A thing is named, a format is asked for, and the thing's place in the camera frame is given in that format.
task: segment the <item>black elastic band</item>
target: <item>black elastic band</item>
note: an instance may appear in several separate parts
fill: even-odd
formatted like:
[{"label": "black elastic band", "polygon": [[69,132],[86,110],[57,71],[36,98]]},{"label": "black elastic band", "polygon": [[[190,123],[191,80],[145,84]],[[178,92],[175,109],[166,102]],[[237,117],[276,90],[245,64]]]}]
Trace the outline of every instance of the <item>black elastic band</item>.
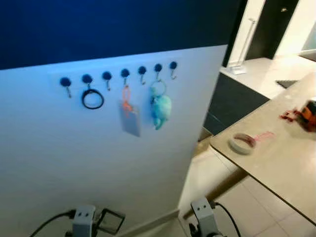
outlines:
[{"label": "black elastic band", "polygon": [[[98,106],[96,106],[96,107],[90,107],[90,106],[87,106],[87,105],[86,105],[86,103],[85,103],[85,101],[84,101],[84,98],[85,98],[88,94],[91,94],[91,93],[98,94],[98,95],[101,97],[101,100],[102,100],[102,101],[101,101],[101,104],[100,104],[100,105],[98,105]],[[96,109],[99,109],[99,108],[103,105],[103,103],[104,103],[104,97],[103,97],[103,95],[102,95],[99,91],[97,91],[97,90],[95,90],[95,89],[88,89],[88,90],[85,90],[85,91],[83,92],[81,101],[82,101],[83,106],[85,106],[87,109],[96,110]]]}]

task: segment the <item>tape roll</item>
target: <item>tape roll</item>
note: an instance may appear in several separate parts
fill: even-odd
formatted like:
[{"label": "tape roll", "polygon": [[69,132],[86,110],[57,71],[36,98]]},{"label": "tape roll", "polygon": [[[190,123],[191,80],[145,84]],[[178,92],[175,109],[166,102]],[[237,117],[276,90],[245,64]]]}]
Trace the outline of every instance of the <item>tape roll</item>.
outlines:
[{"label": "tape roll", "polygon": [[229,145],[235,152],[248,155],[251,154],[256,147],[256,140],[247,134],[236,133],[229,139]]}]

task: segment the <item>white stand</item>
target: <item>white stand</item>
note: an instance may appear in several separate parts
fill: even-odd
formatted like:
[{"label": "white stand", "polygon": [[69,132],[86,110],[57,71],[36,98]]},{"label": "white stand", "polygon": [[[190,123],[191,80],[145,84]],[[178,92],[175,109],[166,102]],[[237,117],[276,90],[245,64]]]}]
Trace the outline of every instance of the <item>white stand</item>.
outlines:
[{"label": "white stand", "polygon": [[248,34],[247,34],[247,37],[246,37],[246,40],[245,40],[245,43],[243,44],[243,47],[242,47],[242,50],[241,50],[241,53],[239,55],[239,58],[238,58],[238,61],[237,61],[237,65],[236,66],[233,66],[233,67],[229,67],[229,71],[231,73],[233,73],[234,75],[240,75],[240,74],[244,74],[244,73],[247,73],[247,69],[246,67],[243,65],[243,62],[244,62],[244,58],[242,58],[243,56],[243,52],[244,50],[246,49],[246,45],[247,45],[247,42],[248,42],[248,39],[250,37],[250,33],[252,31],[252,28],[254,26],[254,24],[256,23],[256,21],[252,18],[249,18],[249,20],[251,21],[251,26],[250,26],[250,29],[248,31]]}]

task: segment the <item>dark blue wall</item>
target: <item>dark blue wall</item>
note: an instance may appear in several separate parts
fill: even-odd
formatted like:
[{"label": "dark blue wall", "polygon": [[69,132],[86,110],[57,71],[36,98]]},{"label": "dark blue wall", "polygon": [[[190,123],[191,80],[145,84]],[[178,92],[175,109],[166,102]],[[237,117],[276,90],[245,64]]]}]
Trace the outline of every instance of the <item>dark blue wall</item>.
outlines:
[{"label": "dark blue wall", "polygon": [[0,69],[227,44],[239,0],[8,0]]}]

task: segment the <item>stuffed toy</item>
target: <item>stuffed toy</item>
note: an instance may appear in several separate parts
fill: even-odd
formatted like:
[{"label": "stuffed toy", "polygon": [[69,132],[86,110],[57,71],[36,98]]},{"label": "stuffed toy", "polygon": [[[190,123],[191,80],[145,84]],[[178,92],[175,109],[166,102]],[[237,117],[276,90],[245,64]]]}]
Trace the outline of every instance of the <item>stuffed toy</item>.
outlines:
[{"label": "stuffed toy", "polygon": [[168,121],[171,114],[171,99],[169,96],[157,94],[157,90],[151,87],[151,106],[152,116],[156,130],[161,129],[162,125]]}]

